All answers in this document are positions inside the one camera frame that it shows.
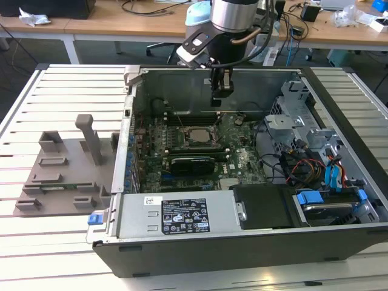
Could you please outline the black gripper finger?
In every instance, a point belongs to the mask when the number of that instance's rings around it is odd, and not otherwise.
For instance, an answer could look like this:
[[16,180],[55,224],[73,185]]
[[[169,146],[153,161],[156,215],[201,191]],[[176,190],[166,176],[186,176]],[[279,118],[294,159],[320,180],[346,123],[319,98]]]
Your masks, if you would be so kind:
[[212,107],[220,107],[222,100],[234,92],[232,68],[212,69],[210,72],[210,88],[212,91]]

